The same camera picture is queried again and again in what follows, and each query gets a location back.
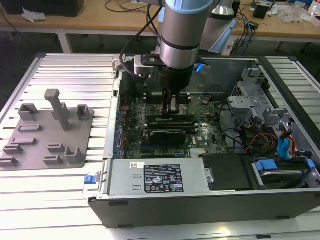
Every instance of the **power supply label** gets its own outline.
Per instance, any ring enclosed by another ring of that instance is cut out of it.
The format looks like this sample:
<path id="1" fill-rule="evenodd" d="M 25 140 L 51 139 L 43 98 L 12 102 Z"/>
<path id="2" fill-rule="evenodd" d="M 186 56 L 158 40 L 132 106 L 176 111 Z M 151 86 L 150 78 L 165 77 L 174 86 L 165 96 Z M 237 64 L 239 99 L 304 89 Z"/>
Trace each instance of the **power supply label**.
<path id="1" fill-rule="evenodd" d="M 144 165 L 144 191 L 147 194 L 183 192 L 180 164 Z"/>

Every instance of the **floor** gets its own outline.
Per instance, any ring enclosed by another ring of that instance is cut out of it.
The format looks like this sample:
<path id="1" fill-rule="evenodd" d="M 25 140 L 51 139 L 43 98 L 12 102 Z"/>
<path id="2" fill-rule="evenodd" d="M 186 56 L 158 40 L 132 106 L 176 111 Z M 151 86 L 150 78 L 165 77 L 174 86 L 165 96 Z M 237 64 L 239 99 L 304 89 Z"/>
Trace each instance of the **floor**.
<path id="1" fill-rule="evenodd" d="M 70 36 L 74 53 L 86 54 L 119 53 L 129 39 L 130 36 Z M 140 37 L 129 47 L 128 53 L 148 53 L 154 50 L 156 44 L 155 37 Z M 295 56 L 320 81 L 320 45 L 309 45 L 305 52 L 301 53 L 300 50 L 305 45 L 305 43 L 285 42 L 280 51 L 275 51 L 274 42 L 253 41 L 244 55 Z M 0 109 L 6 104 L 37 53 L 62 53 L 55 34 L 25 33 L 23 37 L 15 34 L 13 42 L 0 38 Z"/>

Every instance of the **screw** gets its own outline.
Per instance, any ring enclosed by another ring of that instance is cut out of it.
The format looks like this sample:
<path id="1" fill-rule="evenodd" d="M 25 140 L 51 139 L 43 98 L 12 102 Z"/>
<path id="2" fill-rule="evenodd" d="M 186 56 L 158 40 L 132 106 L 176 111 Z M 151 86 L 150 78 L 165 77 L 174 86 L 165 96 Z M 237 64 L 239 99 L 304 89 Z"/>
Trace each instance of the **screw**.
<path id="1" fill-rule="evenodd" d="M 214 179 L 212 176 L 206 176 L 206 180 L 208 181 L 208 184 L 213 184 L 214 183 Z"/>

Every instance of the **motherboard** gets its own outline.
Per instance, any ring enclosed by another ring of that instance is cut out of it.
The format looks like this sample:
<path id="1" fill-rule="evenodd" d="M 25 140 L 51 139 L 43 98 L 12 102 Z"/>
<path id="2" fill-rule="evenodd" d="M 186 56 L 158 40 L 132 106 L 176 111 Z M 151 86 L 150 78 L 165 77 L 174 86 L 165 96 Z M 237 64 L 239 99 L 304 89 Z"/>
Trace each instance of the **motherboard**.
<path id="1" fill-rule="evenodd" d="M 175 137 L 181 132 L 185 134 L 183 142 L 178 145 L 173 142 L 167 144 L 151 142 L 151 135 L 155 132 L 168 133 L 161 127 L 156 127 L 155 131 L 150 130 L 152 126 L 158 124 L 156 120 L 161 117 L 162 105 L 148 104 L 145 99 L 133 99 L 123 112 L 124 158 L 197 158 L 206 153 L 227 153 L 228 146 L 217 119 L 220 109 L 218 102 L 209 101 L 209 97 L 203 94 L 191 95 L 189 99 L 190 102 L 187 104 L 179 105 L 180 114 L 174 116 L 179 122 L 172 123 L 176 127 L 169 127 L 172 130 L 170 133 L 175 134 Z"/>

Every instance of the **blue cable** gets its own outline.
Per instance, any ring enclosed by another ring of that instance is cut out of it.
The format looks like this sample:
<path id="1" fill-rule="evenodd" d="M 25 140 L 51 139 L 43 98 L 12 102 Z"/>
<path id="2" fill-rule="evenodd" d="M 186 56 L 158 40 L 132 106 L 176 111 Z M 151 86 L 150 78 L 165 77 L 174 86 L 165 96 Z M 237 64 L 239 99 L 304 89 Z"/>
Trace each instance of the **blue cable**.
<path id="1" fill-rule="evenodd" d="M 244 53 L 246 52 L 247 48 L 249 47 L 249 42 L 250 42 L 250 38 L 251 38 L 251 34 L 252 34 L 252 31 L 251 31 L 250 24 L 249 24 L 248 20 L 247 20 L 247 19 L 243 19 L 243 20 L 246 21 L 246 24 L 247 24 L 247 26 L 248 26 L 249 38 L 248 38 L 247 41 L 245 42 L 245 47 L 244 47 L 244 49 L 243 49 L 243 51 L 242 51 L 242 53 L 241 53 L 241 56 L 244 55 Z"/>

